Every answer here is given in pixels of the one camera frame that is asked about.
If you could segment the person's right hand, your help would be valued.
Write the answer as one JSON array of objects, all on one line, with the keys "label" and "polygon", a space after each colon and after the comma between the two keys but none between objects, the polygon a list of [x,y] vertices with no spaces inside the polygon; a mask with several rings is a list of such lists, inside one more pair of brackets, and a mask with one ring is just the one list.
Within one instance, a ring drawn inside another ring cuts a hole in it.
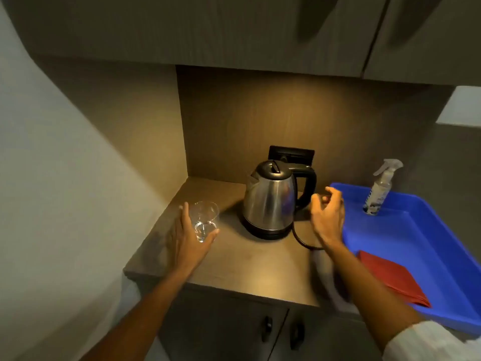
[{"label": "person's right hand", "polygon": [[325,191],[324,217],[311,218],[311,224],[322,248],[330,251],[343,244],[345,207],[341,191],[329,186],[325,187]]}]

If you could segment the person's left hand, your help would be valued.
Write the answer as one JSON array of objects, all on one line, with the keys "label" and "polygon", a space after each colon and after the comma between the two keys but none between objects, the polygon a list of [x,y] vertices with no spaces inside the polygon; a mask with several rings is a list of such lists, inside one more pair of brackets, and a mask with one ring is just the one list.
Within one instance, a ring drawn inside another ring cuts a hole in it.
[{"label": "person's left hand", "polygon": [[179,215],[171,228],[170,238],[173,245],[171,270],[189,278],[205,259],[212,245],[208,249],[198,247],[199,241],[189,217],[188,202],[179,207]]}]

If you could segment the clear drinking glass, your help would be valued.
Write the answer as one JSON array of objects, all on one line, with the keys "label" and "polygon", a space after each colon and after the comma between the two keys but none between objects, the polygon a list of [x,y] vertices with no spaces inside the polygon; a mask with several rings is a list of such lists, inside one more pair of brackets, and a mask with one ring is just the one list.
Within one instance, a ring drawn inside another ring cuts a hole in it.
[{"label": "clear drinking glass", "polygon": [[189,206],[189,217],[199,242],[217,228],[219,207],[212,201],[199,201]]}]

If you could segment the person's left forearm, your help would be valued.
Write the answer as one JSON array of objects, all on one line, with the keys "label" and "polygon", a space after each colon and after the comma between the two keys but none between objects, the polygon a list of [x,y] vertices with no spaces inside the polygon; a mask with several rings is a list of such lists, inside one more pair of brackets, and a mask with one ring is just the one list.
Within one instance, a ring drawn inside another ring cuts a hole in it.
[{"label": "person's left forearm", "polygon": [[195,267],[175,267],[80,361],[143,361],[164,318]]}]

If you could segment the person's right forearm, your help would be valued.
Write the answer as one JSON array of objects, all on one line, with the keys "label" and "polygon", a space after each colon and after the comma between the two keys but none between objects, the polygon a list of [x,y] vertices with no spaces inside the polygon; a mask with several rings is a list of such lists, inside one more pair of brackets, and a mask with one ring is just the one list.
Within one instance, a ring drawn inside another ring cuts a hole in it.
[{"label": "person's right forearm", "polygon": [[376,345],[383,353],[388,343],[423,318],[390,291],[337,238],[322,242]]}]

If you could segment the stainless steel electric kettle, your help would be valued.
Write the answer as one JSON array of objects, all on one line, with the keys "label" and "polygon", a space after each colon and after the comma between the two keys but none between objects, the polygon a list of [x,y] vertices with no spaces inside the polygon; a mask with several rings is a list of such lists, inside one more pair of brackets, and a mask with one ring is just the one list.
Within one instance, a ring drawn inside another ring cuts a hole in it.
[{"label": "stainless steel electric kettle", "polygon": [[298,210],[310,204],[316,190],[315,170],[307,165],[267,160],[248,177],[243,216],[256,227],[281,230]]}]

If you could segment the black kettle base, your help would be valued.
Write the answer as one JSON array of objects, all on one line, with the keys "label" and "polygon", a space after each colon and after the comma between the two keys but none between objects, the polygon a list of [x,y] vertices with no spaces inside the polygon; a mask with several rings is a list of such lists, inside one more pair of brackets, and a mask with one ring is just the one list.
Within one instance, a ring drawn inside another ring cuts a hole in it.
[{"label": "black kettle base", "polygon": [[293,222],[287,227],[281,230],[266,230],[256,227],[254,224],[250,223],[243,215],[240,216],[240,222],[243,224],[244,228],[256,238],[265,241],[277,241],[287,237],[293,228]]}]

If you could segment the clear spray bottle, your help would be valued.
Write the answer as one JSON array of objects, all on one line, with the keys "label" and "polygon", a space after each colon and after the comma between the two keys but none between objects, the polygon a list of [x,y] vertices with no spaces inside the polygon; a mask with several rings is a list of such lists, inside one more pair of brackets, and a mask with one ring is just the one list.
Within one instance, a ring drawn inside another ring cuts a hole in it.
[{"label": "clear spray bottle", "polygon": [[370,193],[364,203],[363,210],[366,214],[375,216],[381,209],[388,193],[392,188],[392,180],[396,170],[404,164],[398,159],[384,159],[383,165],[373,173],[377,177]]}]

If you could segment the grey base cabinet door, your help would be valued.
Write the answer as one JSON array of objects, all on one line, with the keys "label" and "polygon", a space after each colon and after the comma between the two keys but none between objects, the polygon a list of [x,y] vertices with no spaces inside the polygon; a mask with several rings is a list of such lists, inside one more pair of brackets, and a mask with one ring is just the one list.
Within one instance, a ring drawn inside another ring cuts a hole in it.
[{"label": "grey base cabinet door", "polygon": [[[290,349],[290,327],[302,321],[305,340]],[[357,315],[330,308],[290,308],[268,361],[382,361],[365,323]]]},{"label": "grey base cabinet door", "polygon": [[[287,313],[280,305],[185,289],[158,338],[170,361],[268,361]],[[273,330],[263,343],[265,316],[273,319]]]}]

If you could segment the blue plastic tray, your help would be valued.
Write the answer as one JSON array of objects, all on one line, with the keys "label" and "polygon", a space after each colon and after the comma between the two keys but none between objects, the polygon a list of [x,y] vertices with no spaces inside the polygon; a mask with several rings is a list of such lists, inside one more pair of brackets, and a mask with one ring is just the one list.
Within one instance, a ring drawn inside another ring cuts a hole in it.
[{"label": "blue plastic tray", "polygon": [[362,210],[370,188],[332,183],[345,201],[343,239],[360,250],[404,266],[431,307],[411,306],[425,318],[481,335],[481,264],[422,198],[390,192],[378,215]]}]

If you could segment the red folded cloth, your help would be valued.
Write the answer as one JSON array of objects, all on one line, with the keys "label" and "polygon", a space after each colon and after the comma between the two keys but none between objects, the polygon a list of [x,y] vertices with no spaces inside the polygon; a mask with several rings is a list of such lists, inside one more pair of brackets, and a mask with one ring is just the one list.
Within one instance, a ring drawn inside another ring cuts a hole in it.
[{"label": "red folded cloth", "polygon": [[424,291],[404,266],[362,250],[356,256],[376,279],[405,303],[432,307]]}]

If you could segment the white shirt sleeve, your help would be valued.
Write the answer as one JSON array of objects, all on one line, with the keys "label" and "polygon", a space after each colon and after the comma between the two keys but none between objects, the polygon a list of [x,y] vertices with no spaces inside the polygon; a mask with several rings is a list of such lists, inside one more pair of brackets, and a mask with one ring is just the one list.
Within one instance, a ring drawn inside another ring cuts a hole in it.
[{"label": "white shirt sleeve", "polygon": [[461,341],[433,321],[412,325],[384,349],[383,361],[481,361],[481,336]]}]

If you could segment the black wall socket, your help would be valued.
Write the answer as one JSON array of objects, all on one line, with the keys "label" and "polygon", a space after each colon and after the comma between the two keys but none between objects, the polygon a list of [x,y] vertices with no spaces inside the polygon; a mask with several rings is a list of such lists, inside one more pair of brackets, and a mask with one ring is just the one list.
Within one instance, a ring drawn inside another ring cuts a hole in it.
[{"label": "black wall socket", "polygon": [[315,151],[310,149],[271,145],[269,147],[268,160],[312,166],[314,155]]}]

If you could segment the narrow wooden wall cabinet door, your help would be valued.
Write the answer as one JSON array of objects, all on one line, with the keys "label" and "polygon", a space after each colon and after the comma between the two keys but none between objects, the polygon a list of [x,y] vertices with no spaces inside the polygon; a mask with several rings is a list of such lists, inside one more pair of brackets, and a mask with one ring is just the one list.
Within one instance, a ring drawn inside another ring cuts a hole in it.
[{"label": "narrow wooden wall cabinet door", "polygon": [[481,86],[481,0],[389,0],[364,78]]}]

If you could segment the wide wooden wall cabinet door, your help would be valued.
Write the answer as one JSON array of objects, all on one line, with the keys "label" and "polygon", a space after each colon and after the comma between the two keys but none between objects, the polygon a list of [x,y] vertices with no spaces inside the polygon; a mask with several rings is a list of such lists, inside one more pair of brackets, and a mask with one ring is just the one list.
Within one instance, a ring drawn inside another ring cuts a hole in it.
[{"label": "wide wooden wall cabinet door", "polygon": [[360,77],[387,0],[0,0],[34,54]]}]

